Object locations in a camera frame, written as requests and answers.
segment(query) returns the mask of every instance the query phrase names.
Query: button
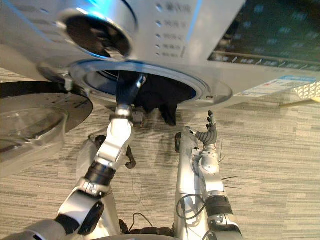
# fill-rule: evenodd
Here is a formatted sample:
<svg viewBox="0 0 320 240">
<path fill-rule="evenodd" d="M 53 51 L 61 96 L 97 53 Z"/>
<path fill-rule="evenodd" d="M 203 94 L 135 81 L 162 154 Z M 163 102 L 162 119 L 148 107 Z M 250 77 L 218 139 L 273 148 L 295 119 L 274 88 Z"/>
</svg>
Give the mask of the button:
<svg viewBox="0 0 320 240">
<path fill-rule="evenodd" d="M 307 65 L 303 68 L 303 70 L 307 71 L 314 71 L 314 72 L 320 72 L 320 65 Z"/>
<path fill-rule="evenodd" d="M 257 65 L 268 66 L 268 67 L 278 67 L 280 63 L 277 60 L 261 59 L 261 61 L 257 62 Z"/>
<path fill-rule="evenodd" d="M 260 61 L 260 58 L 238 56 L 234 63 L 254 65 L 259 61 Z"/>
<path fill-rule="evenodd" d="M 286 61 L 283 64 L 279 65 L 279 68 L 286 68 L 286 69 L 301 69 L 304 67 L 306 64 L 305 63 L 297 63 L 297 62 L 290 62 Z"/>
<path fill-rule="evenodd" d="M 217 61 L 217 62 L 224 62 L 224 63 L 231 63 L 233 59 L 235 59 L 236 56 L 233 55 L 224 55 L 224 54 L 218 54 L 218 53 L 212 53 L 212 55 L 209 57 L 209 61 Z"/>
</svg>

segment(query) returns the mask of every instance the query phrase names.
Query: black cable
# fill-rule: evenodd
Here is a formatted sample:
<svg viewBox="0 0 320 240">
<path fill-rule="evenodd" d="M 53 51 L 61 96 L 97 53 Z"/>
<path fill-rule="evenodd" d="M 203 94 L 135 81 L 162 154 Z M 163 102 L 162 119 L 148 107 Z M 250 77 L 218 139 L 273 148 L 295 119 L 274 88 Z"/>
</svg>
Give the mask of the black cable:
<svg viewBox="0 0 320 240">
<path fill-rule="evenodd" d="M 182 207 L 182 201 L 183 201 L 183 204 L 184 204 L 184 201 L 185 201 L 185 198 L 188 198 L 188 197 L 197 197 L 201 200 L 201 202 L 203 203 L 203 207 L 199 210 L 199 212 L 197 212 L 194 216 L 192 217 L 185 217 L 185 216 L 181 216 L 179 211 L 178 211 L 178 208 L 179 208 L 179 204 L 181 205 Z M 195 217 L 199 216 L 199 214 L 205 209 L 206 205 L 205 205 L 205 202 L 204 200 L 202 199 L 202 197 L 200 195 L 197 195 L 197 194 L 187 194 L 185 196 L 183 196 L 182 198 L 180 198 L 180 200 L 178 201 L 178 203 L 176 204 L 175 206 L 175 212 L 176 214 L 178 215 L 179 218 L 183 219 L 183 220 L 191 220 L 191 219 L 194 219 Z"/>
<path fill-rule="evenodd" d="M 205 240 L 206 237 L 208 237 L 209 233 L 210 233 L 210 231 L 207 231 L 207 232 L 205 233 L 205 235 L 203 236 L 202 240 Z"/>
<path fill-rule="evenodd" d="M 185 227 L 185 231 L 186 231 L 186 236 L 189 239 L 188 224 L 187 224 L 187 219 L 186 219 L 186 204 L 185 204 L 185 201 L 184 200 L 181 201 L 180 205 L 181 205 L 181 208 L 182 208 L 182 211 L 183 211 L 184 227 Z"/>
<path fill-rule="evenodd" d="M 136 212 L 136 213 L 134 213 L 134 214 L 132 215 L 133 223 L 132 223 L 132 225 L 131 225 L 131 227 L 130 227 L 130 229 L 129 229 L 129 232 L 131 231 L 131 229 L 132 229 L 133 226 L 135 225 L 135 222 L 136 222 L 136 220 L 135 220 L 135 215 L 141 215 L 142 217 L 144 217 L 145 220 L 147 220 L 147 222 L 150 224 L 150 226 L 153 227 L 152 223 L 148 220 L 148 218 L 146 218 L 145 215 L 143 215 L 143 214 L 140 213 L 140 212 Z"/>
</svg>

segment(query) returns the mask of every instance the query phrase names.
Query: black joint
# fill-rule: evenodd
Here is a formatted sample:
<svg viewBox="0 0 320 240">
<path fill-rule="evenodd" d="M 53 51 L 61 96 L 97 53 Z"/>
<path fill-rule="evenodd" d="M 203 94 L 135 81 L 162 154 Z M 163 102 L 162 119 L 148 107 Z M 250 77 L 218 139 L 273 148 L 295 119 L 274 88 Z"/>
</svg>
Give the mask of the black joint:
<svg viewBox="0 0 320 240">
<path fill-rule="evenodd" d="M 63 214 L 59 214 L 54 221 L 64 228 L 66 235 L 73 234 L 80 227 L 75 219 Z"/>
<path fill-rule="evenodd" d="M 106 140 L 106 138 L 107 138 L 107 136 L 105 136 L 105 135 L 99 135 L 99 136 L 95 137 L 94 143 L 98 149 L 101 148 L 101 146 L 104 143 L 104 141 Z"/>
<path fill-rule="evenodd" d="M 229 200 L 226 196 L 211 196 L 204 201 L 208 217 L 217 214 L 233 214 Z"/>
<path fill-rule="evenodd" d="M 93 162 L 85 175 L 93 184 L 109 186 L 111 180 L 114 178 L 116 171 L 99 162 Z"/>
<path fill-rule="evenodd" d="M 91 208 L 90 212 L 86 216 L 81 228 L 79 229 L 78 234 L 82 236 L 86 236 L 92 233 L 95 230 L 102 216 L 102 213 L 104 212 L 104 209 L 105 209 L 105 206 L 102 204 L 101 201 L 98 201 Z"/>
<path fill-rule="evenodd" d="M 112 119 L 128 119 L 130 122 L 133 122 L 132 116 L 125 116 L 125 115 L 110 115 L 109 120 L 112 121 Z"/>
</svg>

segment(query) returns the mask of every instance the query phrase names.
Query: control panel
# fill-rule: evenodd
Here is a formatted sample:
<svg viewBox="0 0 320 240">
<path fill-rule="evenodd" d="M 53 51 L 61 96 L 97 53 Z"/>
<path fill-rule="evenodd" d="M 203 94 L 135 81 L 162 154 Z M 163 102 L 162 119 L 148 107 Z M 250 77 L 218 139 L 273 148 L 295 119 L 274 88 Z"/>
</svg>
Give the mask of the control panel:
<svg viewBox="0 0 320 240">
<path fill-rule="evenodd" d="M 320 71 L 319 0 L 247 0 L 209 61 Z"/>
</svg>

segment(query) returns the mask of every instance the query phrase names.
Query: robotic arm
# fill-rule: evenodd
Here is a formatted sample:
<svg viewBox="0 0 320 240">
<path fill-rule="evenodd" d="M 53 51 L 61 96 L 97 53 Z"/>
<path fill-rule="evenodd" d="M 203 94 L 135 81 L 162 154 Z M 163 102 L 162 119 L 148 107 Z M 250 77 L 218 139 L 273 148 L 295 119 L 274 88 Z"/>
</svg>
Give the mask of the robotic arm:
<svg viewBox="0 0 320 240">
<path fill-rule="evenodd" d="M 197 167 L 195 171 L 200 178 L 202 199 L 207 213 L 208 233 L 216 239 L 243 240 L 237 217 L 233 214 L 231 205 L 220 176 L 219 155 L 216 152 L 217 124 L 211 111 L 208 113 L 208 132 L 190 129 L 198 140 L 203 142 L 203 150 L 195 149 Z"/>
<path fill-rule="evenodd" d="M 4 240 L 65 240 L 77 235 L 86 236 L 94 231 L 105 208 L 101 198 L 109 192 L 117 169 L 125 163 L 133 132 L 131 106 L 146 79 L 147 75 L 144 74 L 131 83 L 119 79 L 117 108 L 115 115 L 111 116 L 107 137 L 86 175 L 61 205 L 56 219 L 36 222 Z"/>
</svg>

